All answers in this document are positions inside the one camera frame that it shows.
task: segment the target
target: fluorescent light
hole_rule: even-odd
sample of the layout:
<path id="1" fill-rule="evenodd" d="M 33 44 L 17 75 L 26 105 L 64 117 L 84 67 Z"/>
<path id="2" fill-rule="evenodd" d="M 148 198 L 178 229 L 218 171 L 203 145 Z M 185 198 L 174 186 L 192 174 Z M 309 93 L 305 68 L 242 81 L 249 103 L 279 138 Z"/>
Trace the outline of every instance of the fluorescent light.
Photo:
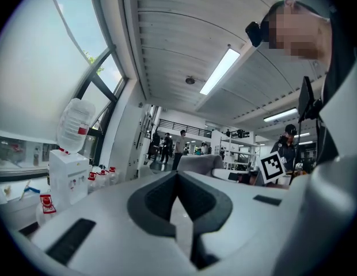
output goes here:
<path id="1" fill-rule="evenodd" d="M 229 68 L 234 64 L 234 62 L 238 59 L 240 53 L 228 49 L 224 57 L 221 59 L 214 72 L 209 77 L 206 84 L 201 89 L 200 93 L 204 95 L 208 95 L 208 93 L 214 88 L 215 85 L 222 79 L 222 77 L 227 73 Z"/>
<path id="2" fill-rule="evenodd" d="M 305 137 L 305 136 L 309 136 L 310 133 L 303 133 L 303 134 L 300 134 L 300 137 Z"/>
<path id="3" fill-rule="evenodd" d="M 301 142 L 299 143 L 299 145 L 310 144 L 310 143 L 313 143 L 313 141 Z"/>
<path id="4" fill-rule="evenodd" d="M 274 116 L 266 117 L 266 118 L 264 118 L 264 121 L 265 122 L 274 121 L 274 120 L 277 120 L 278 118 L 287 117 L 287 116 L 297 113 L 297 112 L 298 112 L 298 110 L 296 108 L 291 108 L 291 109 L 285 110 L 284 112 L 275 114 Z"/>

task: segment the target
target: tree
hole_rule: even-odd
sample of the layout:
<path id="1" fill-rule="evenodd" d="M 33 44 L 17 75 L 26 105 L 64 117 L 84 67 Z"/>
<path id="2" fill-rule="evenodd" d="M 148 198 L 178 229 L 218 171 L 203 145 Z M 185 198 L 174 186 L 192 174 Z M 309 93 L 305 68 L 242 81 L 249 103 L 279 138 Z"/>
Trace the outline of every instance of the tree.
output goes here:
<path id="1" fill-rule="evenodd" d="M 88 59 L 88 61 L 89 61 L 91 64 L 93 64 L 93 63 L 97 60 L 96 58 L 92 57 L 92 56 L 89 54 L 88 51 L 83 50 L 82 52 L 84 52 L 86 58 Z M 101 72 L 101 71 L 104 71 L 104 67 L 103 67 L 103 66 L 100 66 L 100 67 L 98 68 L 97 74 L 100 75 L 100 72 Z"/>

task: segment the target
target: sky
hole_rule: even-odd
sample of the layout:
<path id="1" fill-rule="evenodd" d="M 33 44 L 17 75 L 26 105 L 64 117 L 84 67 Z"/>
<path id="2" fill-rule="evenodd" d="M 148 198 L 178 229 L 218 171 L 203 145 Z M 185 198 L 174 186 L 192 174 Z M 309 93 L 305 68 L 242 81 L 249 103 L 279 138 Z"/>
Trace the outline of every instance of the sky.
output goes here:
<path id="1" fill-rule="evenodd" d="M 92 0 L 57 0 L 59 8 L 76 42 L 90 56 L 97 58 L 107 48 L 102 35 Z M 100 78 L 113 92 L 121 78 L 120 72 L 110 55 L 102 66 Z"/>

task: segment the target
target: cable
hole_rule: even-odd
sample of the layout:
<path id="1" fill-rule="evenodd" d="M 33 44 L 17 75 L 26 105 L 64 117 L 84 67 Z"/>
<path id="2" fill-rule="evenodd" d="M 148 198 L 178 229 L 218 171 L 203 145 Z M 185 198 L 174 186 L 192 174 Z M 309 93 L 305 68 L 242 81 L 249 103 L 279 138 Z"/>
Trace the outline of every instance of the cable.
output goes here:
<path id="1" fill-rule="evenodd" d="M 294 166 L 293 166 L 293 172 L 291 173 L 291 179 L 290 179 L 290 183 L 289 185 L 291 185 L 293 179 L 294 179 L 294 172 L 295 172 L 295 167 L 296 167 L 296 161 L 297 161 L 297 158 L 298 158 L 298 154 L 299 154 L 299 149 L 300 149 L 300 146 L 299 146 L 299 142 L 300 142 L 300 135 L 301 135 L 301 122 L 299 123 L 299 137 L 298 137 L 298 148 L 296 149 L 296 155 L 295 155 L 295 160 L 294 160 Z"/>

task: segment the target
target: window frame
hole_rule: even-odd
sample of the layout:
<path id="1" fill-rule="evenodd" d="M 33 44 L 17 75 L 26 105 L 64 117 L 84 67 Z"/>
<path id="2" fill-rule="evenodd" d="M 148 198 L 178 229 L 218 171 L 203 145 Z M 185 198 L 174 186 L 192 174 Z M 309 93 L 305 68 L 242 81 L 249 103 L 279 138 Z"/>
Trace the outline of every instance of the window frame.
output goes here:
<path id="1" fill-rule="evenodd" d="M 58 9 L 56 0 L 54 0 L 54 3 L 55 3 L 55 7 Z M 94 155 L 93 165 L 99 166 L 100 155 L 101 155 L 101 151 L 102 151 L 102 147 L 103 147 L 105 133 L 108 129 L 108 125 L 111 120 L 113 111 L 116 107 L 116 104 L 118 102 L 118 99 L 120 98 L 121 93 L 122 93 L 124 87 L 126 86 L 128 78 L 126 77 L 126 73 L 124 72 L 124 70 L 121 66 L 121 62 L 117 56 L 116 46 L 113 44 L 111 35 L 109 34 L 107 23 L 105 21 L 103 11 L 102 11 L 101 1 L 100 0 L 92 0 L 92 3 L 93 3 L 94 11 L 95 11 L 95 14 L 97 17 L 97 21 L 99 23 L 99 27 L 101 28 L 102 34 L 103 34 L 105 42 L 107 44 L 107 48 L 99 55 L 99 57 L 95 60 L 94 63 L 90 64 L 89 68 L 85 71 L 85 73 L 81 79 L 81 83 L 80 83 L 79 87 L 76 89 L 76 92 L 74 93 L 72 99 L 73 98 L 82 99 L 82 97 L 85 94 L 85 91 L 89 87 L 90 83 L 94 83 L 94 85 L 111 101 L 111 103 L 104 110 L 104 111 L 106 111 L 106 113 L 104 114 L 104 116 L 100 122 L 101 123 L 101 131 L 93 129 L 91 127 L 91 128 L 89 128 L 89 131 L 87 134 L 87 136 L 97 137 L 97 145 L 96 145 L 96 151 L 95 151 L 95 155 Z M 80 52 L 82 52 L 78 43 L 75 41 L 75 38 L 73 37 L 72 33 L 70 32 L 60 10 L 59 10 L 59 14 L 61 16 L 61 19 L 64 22 L 64 25 L 67 29 L 67 33 L 69 34 L 71 40 L 76 45 L 76 47 L 80 50 Z M 100 68 L 100 66 L 108 58 L 109 55 L 112 55 L 113 61 L 115 62 L 116 67 L 118 68 L 120 75 L 121 75 L 120 82 L 117 84 L 114 92 L 110 91 L 110 89 L 107 87 L 107 85 L 103 82 L 103 80 L 97 74 L 97 70 Z M 36 169 L 36 168 L 34 168 L 33 170 L 28 170 L 28 171 L 8 171 L 8 172 L 0 171 L 0 182 L 23 181 L 23 180 L 33 179 L 33 178 L 40 178 L 40 177 L 44 177 L 47 175 L 48 175 L 47 169 Z"/>

